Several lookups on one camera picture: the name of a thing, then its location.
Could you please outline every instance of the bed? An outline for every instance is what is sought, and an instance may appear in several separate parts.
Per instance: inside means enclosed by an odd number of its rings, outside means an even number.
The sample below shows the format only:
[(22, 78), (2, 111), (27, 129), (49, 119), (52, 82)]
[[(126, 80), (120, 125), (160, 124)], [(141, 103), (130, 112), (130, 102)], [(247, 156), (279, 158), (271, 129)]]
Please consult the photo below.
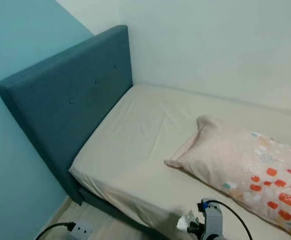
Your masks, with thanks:
[[(0, 96), (67, 194), (155, 239), (191, 239), (180, 215), (211, 197), (231, 205), (254, 239), (291, 239), (230, 198), (164, 165), (211, 114), (291, 143), (291, 112), (132, 84), (119, 25), (0, 81)], [(246, 238), (226, 210), (224, 234)]]

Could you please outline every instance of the bed frame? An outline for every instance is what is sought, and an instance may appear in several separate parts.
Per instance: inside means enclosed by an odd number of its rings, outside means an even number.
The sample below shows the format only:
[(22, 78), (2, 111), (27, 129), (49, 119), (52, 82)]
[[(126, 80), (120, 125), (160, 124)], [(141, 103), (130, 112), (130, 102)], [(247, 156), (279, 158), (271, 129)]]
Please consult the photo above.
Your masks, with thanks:
[(88, 191), (68, 172), (132, 85), (128, 28), (118, 25), (0, 81), (0, 96), (73, 201), (85, 201), (158, 239), (163, 236)]

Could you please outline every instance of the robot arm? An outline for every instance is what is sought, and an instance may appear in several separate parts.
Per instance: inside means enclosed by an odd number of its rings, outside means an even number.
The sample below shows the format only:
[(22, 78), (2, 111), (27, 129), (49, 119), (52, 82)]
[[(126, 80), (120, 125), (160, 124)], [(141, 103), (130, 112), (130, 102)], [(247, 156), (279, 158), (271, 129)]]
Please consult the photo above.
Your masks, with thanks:
[(207, 204), (210, 198), (204, 198), (198, 203), (198, 210), (204, 216), (204, 224), (191, 222), (187, 228), (188, 233), (193, 233), (198, 240), (226, 240), (223, 237), (223, 216), (218, 203)]

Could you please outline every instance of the black cable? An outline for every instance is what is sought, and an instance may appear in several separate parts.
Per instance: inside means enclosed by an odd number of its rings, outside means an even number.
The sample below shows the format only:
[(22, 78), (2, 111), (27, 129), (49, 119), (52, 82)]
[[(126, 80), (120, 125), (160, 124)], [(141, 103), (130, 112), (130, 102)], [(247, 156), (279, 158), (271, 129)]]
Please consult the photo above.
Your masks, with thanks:
[(56, 223), (56, 224), (52, 224), (51, 226), (48, 226), (45, 230), (43, 230), (36, 238), (35, 240), (39, 240), (43, 234), (45, 234), (47, 231), (49, 231), (50, 229), (53, 229), (54, 227), (57, 227), (57, 226), (66, 226), (66, 228), (68, 229), (68, 231), (72, 231), (75, 226), (76, 226), (76, 223), (71, 221), (71, 222), (59, 222), (59, 223)]
[(245, 228), (245, 230), (246, 230), (246, 233), (248, 234), (248, 236), (249, 236), (249, 239), (250, 240), (253, 240), (252, 239), (252, 236), (251, 236), (251, 233), (250, 233), (250, 231), (249, 231), (249, 229), (248, 229), (248, 227), (247, 227), (247, 225), (245, 224), (245, 222), (242, 220), (242, 218), (231, 208), (231, 207), (229, 207), (228, 205), (226, 205), (225, 203), (223, 203), (223, 202), (221, 202), (221, 201), (218, 201), (218, 200), (208, 200), (208, 201), (206, 201), (206, 202), (204, 202), (203, 204), (205, 204), (205, 205), (208, 205), (209, 203), (216, 203), (216, 204), (220, 204), (220, 205), (222, 205), (222, 206), (224, 206), (224, 207), (226, 207), (227, 209), (229, 209), (239, 220), (240, 220), (240, 222), (242, 223), (242, 225), (244, 226), (244, 228)]

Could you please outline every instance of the white wall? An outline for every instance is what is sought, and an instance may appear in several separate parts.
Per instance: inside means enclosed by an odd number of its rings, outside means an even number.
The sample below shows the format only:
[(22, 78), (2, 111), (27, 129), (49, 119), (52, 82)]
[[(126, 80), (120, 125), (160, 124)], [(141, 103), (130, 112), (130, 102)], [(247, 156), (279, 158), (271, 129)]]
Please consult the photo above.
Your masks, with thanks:
[(94, 34), (128, 25), (135, 84), (291, 110), (289, 0), (58, 2)]
[(94, 35), (120, 24), (118, 0), (56, 0)]

